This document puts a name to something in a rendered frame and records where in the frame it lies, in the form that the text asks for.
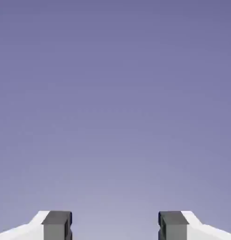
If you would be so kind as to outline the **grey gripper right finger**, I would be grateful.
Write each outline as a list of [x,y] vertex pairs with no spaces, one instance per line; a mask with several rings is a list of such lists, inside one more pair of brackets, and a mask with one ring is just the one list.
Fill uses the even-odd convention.
[[231,240],[231,233],[203,224],[192,211],[159,211],[158,240]]

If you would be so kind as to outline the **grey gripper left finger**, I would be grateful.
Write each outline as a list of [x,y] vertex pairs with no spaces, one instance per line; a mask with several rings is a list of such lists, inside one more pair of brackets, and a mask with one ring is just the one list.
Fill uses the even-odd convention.
[[0,240],[73,240],[73,214],[66,210],[40,210],[27,224],[0,233]]

